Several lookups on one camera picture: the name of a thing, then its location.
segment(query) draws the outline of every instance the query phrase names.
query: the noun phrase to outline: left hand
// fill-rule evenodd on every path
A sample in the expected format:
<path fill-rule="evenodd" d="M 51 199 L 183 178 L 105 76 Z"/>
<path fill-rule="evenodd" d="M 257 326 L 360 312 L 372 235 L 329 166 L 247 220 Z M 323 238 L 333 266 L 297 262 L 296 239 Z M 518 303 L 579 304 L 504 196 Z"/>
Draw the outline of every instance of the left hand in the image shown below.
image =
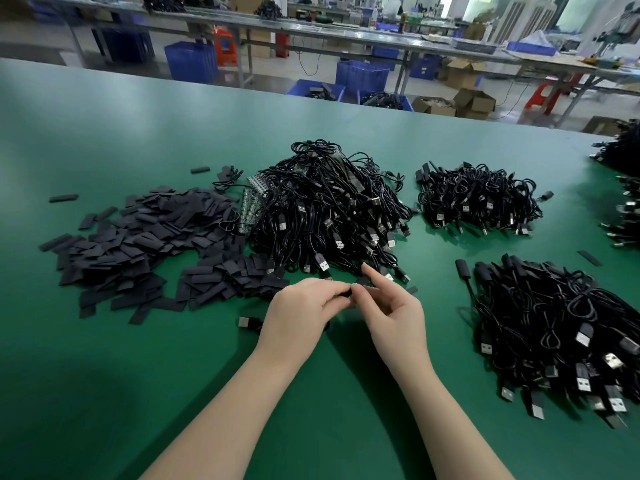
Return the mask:
<path fill-rule="evenodd" d="M 326 323 L 351 304 L 349 298 L 336 297 L 349 288 L 343 282 L 307 278 L 276 293 L 255 353 L 297 371 L 316 348 Z"/>

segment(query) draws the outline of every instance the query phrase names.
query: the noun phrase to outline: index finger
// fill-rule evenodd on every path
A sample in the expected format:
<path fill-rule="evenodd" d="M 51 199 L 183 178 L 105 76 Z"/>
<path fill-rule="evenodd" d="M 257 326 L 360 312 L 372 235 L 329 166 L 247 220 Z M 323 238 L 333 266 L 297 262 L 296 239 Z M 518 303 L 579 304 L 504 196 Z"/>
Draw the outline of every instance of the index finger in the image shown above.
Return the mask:
<path fill-rule="evenodd" d="M 402 286 L 400 286 L 398 283 L 386 279 L 384 276 L 382 276 L 382 274 L 377 272 L 366 263 L 362 263 L 362 272 L 366 274 L 369 279 L 371 279 L 373 285 L 378 288 L 383 295 L 391 298 L 391 300 L 402 298 L 405 294 L 407 294 Z"/>
<path fill-rule="evenodd" d="M 313 288 L 314 295 L 320 299 L 324 305 L 334 296 L 351 289 L 351 285 L 341 281 L 320 280 L 318 278 L 307 278 L 300 281 L 301 285 Z"/>

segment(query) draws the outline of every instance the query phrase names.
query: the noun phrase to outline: white floor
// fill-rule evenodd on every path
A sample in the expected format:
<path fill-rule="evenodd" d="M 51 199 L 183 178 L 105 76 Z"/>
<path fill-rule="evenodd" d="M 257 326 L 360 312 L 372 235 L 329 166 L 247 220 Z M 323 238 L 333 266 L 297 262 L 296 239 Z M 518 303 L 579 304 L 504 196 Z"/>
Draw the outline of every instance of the white floor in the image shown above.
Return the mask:
<path fill-rule="evenodd" d="M 186 30 L 186 24 L 175 22 L 174 25 L 163 24 L 165 27 Z M 95 40 L 91 30 L 86 27 L 76 28 L 76 34 L 81 47 L 89 55 L 97 57 L 98 52 Z M 164 34 L 159 32 L 151 32 L 151 39 L 156 52 L 157 67 L 163 73 L 162 77 L 170 77 L 166 68 L 166 58 L 164 55 L 164 46 L 174 43 L 178 40 L 189 40 L 172 34 Z M 302 42 L 300 37 L 295 37 L 294 44 L 300 45 Z M 310 39 L 305 39 L 308 46 Z M 8 44 L 27 44 L 40 47 L 52 48 L 60 51 L 62 59 L 67 65 L 79 65 L 77 56 L 74 53 L 72 39 L 69 30 L 64 25 L 51 25 L 36 22 L 0 22 L 0 43 Z M 314 41 L 314 47 L 318 46 L 320 41 Z M 245 70 L 248 67 L 247 58 L 243 58 Z M 313 79 L 322 82 L 334 82 L 336 64 L 339 58 L 329 55 L 302 53 L 296 54 L 291 52 L 289 58 L 260 58 L 253 57 L 253 71 L 258 75 L 266 77 L 261 78 L 260 84 L 256 84 L 254 88 L 261 90 L 286 91 L 287 87 L 277 88 L 278 84 L 289 84 L 291 87 L 293 81 L 297 79 Z M 110 67 L 109 70 L 118 72 L 137 73 L 140 75 L 148 74 L 144 70 L 136 69 L 135 66 L 126 67 Z M 387 90 L 393 90 L 396 85 L 398 67 L 395 71 L 390 72 L 387 81 Z M 269 80 L 279 81 L 274 84 Z M 520 123 L 535 124 L 547 126 L 552 122 L 551 118 L 546 118 L 540 114 L 535 107 L 531 110 L 524 111 L 524 104 L 533 94 L 539 82 L 532 82 L 530 85 L 513 83 L 508 80 L 490 80 L 484 78 L 479 88 L 487 94 L 494 97 L 497 101 L 498 108 L 494 112 L 490 120 L 500 123 Z M 451 99 L 456 90 L 447 87 L 437 80 L 422 80 L 410 78 L 405 94 L 410 96 L 412 100 L 414 96 L 440 96 Z M 557 118 L 565 108 L 569 105 L 571 99 L 562 96 L 554 112 L 552 118 Z M 562 129 L 580 131 L 592 116 L 609 116 L 613 118 L 629 119 L 636 118 L 640 114 L 640 98 L 625 95 L 603 95 L 588 91 L 582 98 L 580 103 L 573 110 L 571 116 L 566 120 Z"/>

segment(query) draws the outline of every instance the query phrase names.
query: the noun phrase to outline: hand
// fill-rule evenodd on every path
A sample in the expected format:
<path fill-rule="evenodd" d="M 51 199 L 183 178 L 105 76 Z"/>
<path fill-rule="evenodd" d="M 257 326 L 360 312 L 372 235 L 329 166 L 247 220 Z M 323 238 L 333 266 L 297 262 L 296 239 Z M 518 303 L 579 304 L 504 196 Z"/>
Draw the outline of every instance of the hand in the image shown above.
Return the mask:
<path fill-rule="evenodd" d="M 424 370 L 425 366 L 430 369 L 420 301 L 371 266 L 363 264 L 362 272 L 375 288 L 354 283 L 353 299 L 360 306 L 378 354 L 396 381 Z"/>
<path fill-rule="evenodd" d="M 350 305 L 349 298 L 336 297 L 347 290 L 347 283 L 307 278 L 276 293 L 255 352 L 297 371 L 313 352 L 326 323 Z"/>

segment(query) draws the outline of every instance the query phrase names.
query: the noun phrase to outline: green table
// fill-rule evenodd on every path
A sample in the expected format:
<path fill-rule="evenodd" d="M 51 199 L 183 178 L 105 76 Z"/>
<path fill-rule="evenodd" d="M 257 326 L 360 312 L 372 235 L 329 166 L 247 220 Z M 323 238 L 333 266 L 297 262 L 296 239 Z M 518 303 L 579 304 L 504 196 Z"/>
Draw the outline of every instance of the green table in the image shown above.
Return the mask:
<path fill-rule="evenodd" d="M 474 352 L 470 301 L 454 266 L 506 251 L 552 260 L 593 273 L 640 306 L 640 253 L 613 249 L 597 227 L 622 201 L 615 173 L 586 158 L 600 137 L 0 60 L 3 478 L 137 477 L 251 352 L 257 337 L 239 331 L 236 318 L 267 307 L 233 298 L 196 312 L 153 310 L 136 327 L 127 325 L 132 310 L 102 303 L 80 321 L 79 290 L 57 286 L 55 256 L 37 245 L 128 194 L 208 185 L 226 164 L 252 175 L 289 157 L 294 141 L 319 137 L 406 174 L 406 202 L 415 201 L 413 174 L 428 159 L 446 168 L 485 162 L 555 192 L 532 238 L 450 237 L 419 216 L 396 253 L 419 288 L 438 375 L 516 478 L 635 471 L 637 406 L 625 416 L 630 428 L 614 431 L 557 397 L 546 400 L 545 421 L 528 416 L 519 398 L 498 398 L 496 375 Z M 189 173 L 203 165 L 213 171 Z M 47 202 L 66 193 L 80 198 Z M 585 261 L 582 249 L 604 266 Z M 195 261 L 185 254 L 162 265 L 168 294 Z M 425 478 L 428 465 L 401 393 L 352 312 L 324 334 L 286 391 L 247 478 Z"/>

